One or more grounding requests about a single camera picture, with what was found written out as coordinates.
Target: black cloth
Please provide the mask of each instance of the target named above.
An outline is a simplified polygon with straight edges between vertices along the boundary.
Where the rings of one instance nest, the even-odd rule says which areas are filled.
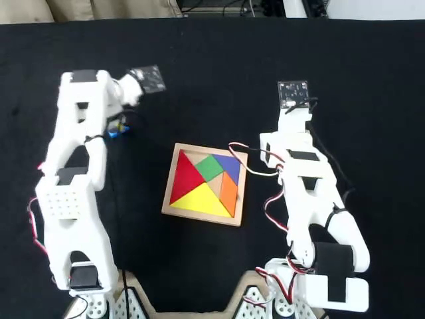
[[[53,135],[60,75],[92,68],[119,78],[151,64],[167,91],[146,96],[137,107],[143,121],[129,114],[132,131],[107,140],[120,223],[109,174],[96,197],[117,266],[137,276],[158,311],[223,310],[246,270],[288,249],[261,210],[279,190],[275,179],[247,176],[240,228],[162,215],[174,143],[257,147],[259,133],[277,128],[277,81],[308,80],[319,98],[313,126],[352,179],[347,206],[371,252],[370,269],[359,275],[370,284],[369,311],[332,318],[416,318],[424,309],[424,34],[424,21],[1,25],[0,318],[60,318],[70,302],[50,282],[25,211]],[[248,162],[266,169],[255,152]],[[271,213],[286,222],[284,201]],[[329,239],[319,227],[312,233]]]

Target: robotic arm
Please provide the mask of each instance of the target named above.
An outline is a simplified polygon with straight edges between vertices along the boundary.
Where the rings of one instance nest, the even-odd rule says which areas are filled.
[[[261,160],[279,172],[289,215],[287,244],[301,265],[311,269],[296,276],[294,294],[311,307],[364,312],[369,286],[354,273],[368,269],[369,251],[339,196],[332,167],[305,129],[311,120],[307,82],[280,82],[279,90],[278,131],[260,134],[261,149],[268,151]],[[314,243],[309,234],[313,223],[325,227],[337,243]],[[293,272],[285,263],[273,259],[266,270],[289,284]]]
[[[106,301],[114,305],[112,294],[118,283],[110,239],[99,218],[94,194],[105,183],[103,134],[108,120],[120,114],[124,104],[135,106],[144,92],[164,89],[156,66],[132,69],[120,80],[114,80],[105,70],[62,75],[56,127],[46,159],[39,167],[44,176],[36,186],[36,194],[55,282],[72,296],[84,293],[86,299],[90,298],[88,303],[103,305],[99,313],[88,313],[90,318],[101,318],[106,313]],[[78,146],[87,149],[88,167],[65,167]],[[71,264],[73,251],[83,252],[90,261]]]

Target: tangram puzzle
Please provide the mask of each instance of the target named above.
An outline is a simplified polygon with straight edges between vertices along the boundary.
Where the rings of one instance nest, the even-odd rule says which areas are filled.
[[[248,154],[237,154],[246,164]],[[176,143],[162,212],[240,226],[245,176],[227,150]]]

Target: green square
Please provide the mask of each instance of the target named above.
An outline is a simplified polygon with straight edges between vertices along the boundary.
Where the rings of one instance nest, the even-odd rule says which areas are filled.
[[[201,173],[205,181],[212,180],[214,177],[224,171],[223,167],[221,167],[221,165],[212,155],[200,161],[197,165],[195,165],[195,167],[197,168],[198,172]]]

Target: beige triangle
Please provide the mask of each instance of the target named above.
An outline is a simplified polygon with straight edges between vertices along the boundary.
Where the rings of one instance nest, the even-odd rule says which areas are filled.
[[[192,152],[192,151],[184,151],[185,155],[191,161],[192,165],[197,165],[199,162],[205,160],[209,154],[205,153],[199,153],[199,152]]]
[[[220,191],[221,191],[221,183],[223,180],[224,172],[214,177],[212,180],[210,180],[207,184],[211,188],[212,192],[217,196],[217,198],[220,198]]]

